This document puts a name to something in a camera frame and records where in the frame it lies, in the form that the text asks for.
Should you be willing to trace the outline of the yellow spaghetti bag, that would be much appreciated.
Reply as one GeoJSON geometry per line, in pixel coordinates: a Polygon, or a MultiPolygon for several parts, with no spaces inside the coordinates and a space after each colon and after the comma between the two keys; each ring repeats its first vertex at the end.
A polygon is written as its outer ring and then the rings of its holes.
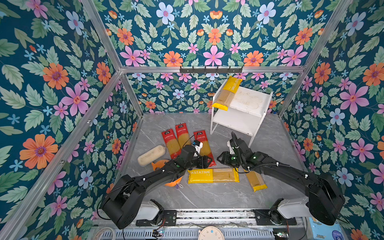
{"type": "Polygon", "coordinates": [[[254,171],[251,171],[249,173],[246,173],[246,177],[247,177],[247,179],[251,185],[253,192],[264,190],[264,189],[268,188],[267,185],[265,184],[261,174],[254,172],[254,171]]]}
{"type": "Polygon", "coordinates": [[[242,79],[230,76],[218,93],[215,94],[212,107],[227,111],[242,81],[242,79]]]}
{"type": "Polygon", "coordinates": [[[240,182],[239,173],[234,168],[195,169],[188,170],[188,173],[188,184],[240,182]]]}

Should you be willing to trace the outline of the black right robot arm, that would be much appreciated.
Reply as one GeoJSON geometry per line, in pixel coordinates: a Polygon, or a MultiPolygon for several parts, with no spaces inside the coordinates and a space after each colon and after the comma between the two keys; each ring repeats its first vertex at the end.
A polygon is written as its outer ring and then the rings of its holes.
{"type": "Polygon", "coordinates": [[[307,173],[283,164],[262,152],[236,150],[234,154],[222,152],[218,161],[226,166],[243,167],[248,172],[257,172],[282,181],[309,198],[306,206],[310,214],[323,224],[333,225],[338,219],[345,197],[332,176],[307,173]]]}

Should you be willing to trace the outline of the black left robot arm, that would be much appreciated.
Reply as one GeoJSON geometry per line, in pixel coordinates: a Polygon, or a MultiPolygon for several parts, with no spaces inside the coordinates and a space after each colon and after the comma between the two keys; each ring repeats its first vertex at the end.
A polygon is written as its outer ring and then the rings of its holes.
{"type": "Polygon", "coordinates": [[[122,176],[101,203],[101,209],[120,230],[136,218],[143,199],[154,188],[174,182],[188,170],[207,169],[213,159],[201,156],[196,148],[187,145],[181,154],[163,167],[149,174],[137,177],[122,176]]]}

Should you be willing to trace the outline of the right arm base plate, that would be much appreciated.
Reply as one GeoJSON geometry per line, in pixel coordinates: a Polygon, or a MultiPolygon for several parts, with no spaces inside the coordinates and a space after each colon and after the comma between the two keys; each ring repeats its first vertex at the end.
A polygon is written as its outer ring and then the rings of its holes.
{"type": "Polygon", "coordinates": [[[267,226],[267,225],[296,226],[297,225],[297,221],[295,218],[285,219],[277,211],[271,212],[270,210],[254,209],[252,210],[252,212],[255,214],[255,219],[256,219],[257,225],[259,226],[267,226]]]}

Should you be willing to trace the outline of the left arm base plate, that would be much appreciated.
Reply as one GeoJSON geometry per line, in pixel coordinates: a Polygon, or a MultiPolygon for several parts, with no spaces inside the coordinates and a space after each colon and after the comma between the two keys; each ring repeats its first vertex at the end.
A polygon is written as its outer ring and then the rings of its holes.
{"type": "Polygon", "coordinates": [[[176,226],[177,221],[176,210],[160,211],[153,220],[136,220],[137,227],[161,227],[161,226],[176,226]]]}

